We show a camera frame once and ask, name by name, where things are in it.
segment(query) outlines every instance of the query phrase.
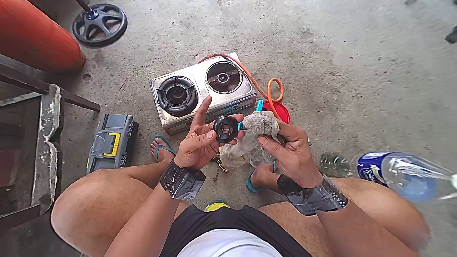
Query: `red lid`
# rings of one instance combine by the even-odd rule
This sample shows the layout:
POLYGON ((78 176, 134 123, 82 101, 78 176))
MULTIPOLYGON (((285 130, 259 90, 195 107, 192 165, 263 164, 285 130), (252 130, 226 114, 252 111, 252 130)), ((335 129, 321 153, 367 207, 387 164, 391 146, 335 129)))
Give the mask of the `red lid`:
MULTIPOLYGON (((281 120, 287 124, 290 124, 290 114, 287 108, 279 102, 274 102, 273 105, 275 106, 276 112, 278 113, 281 120)), ((270 103, 268 101, 265 101, 263 103, 263 108, 265 108, 268 111, 272 111, 270 103)))

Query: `cloth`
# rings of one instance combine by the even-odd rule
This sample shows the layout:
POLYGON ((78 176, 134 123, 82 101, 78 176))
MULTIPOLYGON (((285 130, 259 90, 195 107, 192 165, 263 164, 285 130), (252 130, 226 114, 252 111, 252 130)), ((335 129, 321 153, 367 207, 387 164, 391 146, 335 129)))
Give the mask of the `cloth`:
POLYGON ((247 205, 241 210, 221 207, 212 212, 199 210, 195 205, 187 207, 171 225, 160 256, 175 257, 192 240, 214 229, 249 232, 269 243, 283 257, 311 257, 278 223, 247 205))
POLYGON ((257 167, 259 162, 273 164, 275 157, 267 152, 257 141, 257 137, 265 135, 284 143, 278 135, 279 125, 271 111, 254 112, 243 120, 246 135, 238 139, 236 145, 224 145, 220 148, 220 158, 225 166, 239 167, 246 162, 257 167))
POLYGON ((178 257, 282 257, 256 235, 242 230, 211 230, 188 243, 178 257))

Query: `plastic bottle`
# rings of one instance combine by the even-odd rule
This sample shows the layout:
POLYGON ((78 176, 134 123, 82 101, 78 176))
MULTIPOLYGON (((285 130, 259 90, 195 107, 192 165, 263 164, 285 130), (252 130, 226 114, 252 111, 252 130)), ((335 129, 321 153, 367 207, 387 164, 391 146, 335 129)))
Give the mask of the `plastic bottle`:
POLYGON ((330 176, 360 178, 384 185, 410 201, 457 197, 457 174, 415 154, 371 152, 350 161, 339 153, 321 155, 320 170, 330 176))

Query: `gray toolbox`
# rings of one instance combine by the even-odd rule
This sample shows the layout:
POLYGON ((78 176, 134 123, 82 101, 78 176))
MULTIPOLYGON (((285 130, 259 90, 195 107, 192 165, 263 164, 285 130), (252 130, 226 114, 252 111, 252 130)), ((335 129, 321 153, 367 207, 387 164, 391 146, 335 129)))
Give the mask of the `gray toolbox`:
POLYGON ((138 123, 132 115, 103 115, 90 148, 86 173, 130 166, 137 132, 138 123))

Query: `gas stove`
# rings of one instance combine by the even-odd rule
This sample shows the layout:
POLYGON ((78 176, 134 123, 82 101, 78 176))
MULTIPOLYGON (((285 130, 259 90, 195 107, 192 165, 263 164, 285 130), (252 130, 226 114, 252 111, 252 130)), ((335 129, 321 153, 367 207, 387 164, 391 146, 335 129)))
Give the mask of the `gas stove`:
MULTIPOLYGON (((229 55, 239 61, 236 53, 229 55)), ((195 111, 208 95, 213 101, 206 123, 251 107, 256 99, 254 87, 243 70, 225 57, 210 58, 151 79, 150 84, 160 122, 169 135, 189 129, 195 111)))

